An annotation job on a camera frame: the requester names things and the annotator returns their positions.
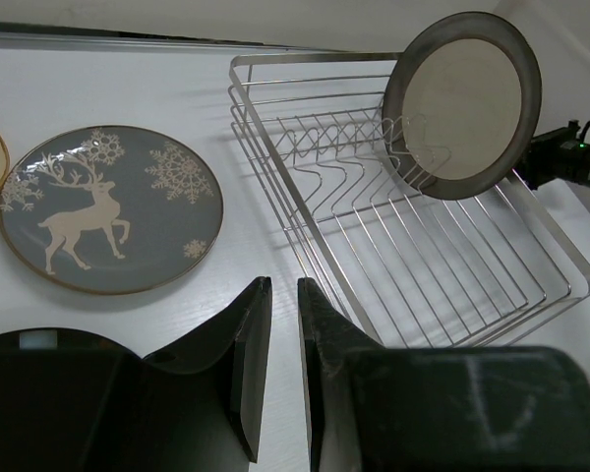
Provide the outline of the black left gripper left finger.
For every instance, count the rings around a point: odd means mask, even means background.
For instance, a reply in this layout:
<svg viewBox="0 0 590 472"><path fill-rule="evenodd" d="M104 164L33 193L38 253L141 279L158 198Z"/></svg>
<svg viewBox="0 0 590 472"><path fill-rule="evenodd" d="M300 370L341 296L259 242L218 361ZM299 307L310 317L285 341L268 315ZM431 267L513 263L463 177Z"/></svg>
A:
<svg viewBox="0 0 590 472"><path fill-rule="evenodd" d="M166 377L177 458L257 461L271 309L271 280L257 277L222 311L144 357Z"/></svg>

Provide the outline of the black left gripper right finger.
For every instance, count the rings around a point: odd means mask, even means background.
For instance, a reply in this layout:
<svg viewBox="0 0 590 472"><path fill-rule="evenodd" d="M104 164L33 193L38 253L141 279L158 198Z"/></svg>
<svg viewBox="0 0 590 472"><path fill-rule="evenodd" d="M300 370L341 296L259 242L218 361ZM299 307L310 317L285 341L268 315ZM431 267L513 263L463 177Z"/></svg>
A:
<svg viewBox="0 0 590 472"><path fill-rule="evenodd" d="M391 471L393 401L386 351L333 308L317 282L297 282L313 471Z"/></svg>

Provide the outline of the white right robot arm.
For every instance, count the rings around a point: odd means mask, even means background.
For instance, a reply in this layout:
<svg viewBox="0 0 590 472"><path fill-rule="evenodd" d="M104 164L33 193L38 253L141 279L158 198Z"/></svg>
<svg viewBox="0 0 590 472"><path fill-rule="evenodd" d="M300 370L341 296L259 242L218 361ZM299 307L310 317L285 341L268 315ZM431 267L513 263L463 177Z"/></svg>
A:
<svg viewBox="0 0 590 472"><path fill-rule="evenodd" d="M534 137L514 169L530 190L554 180L590 188L590 121Z"/></svg>

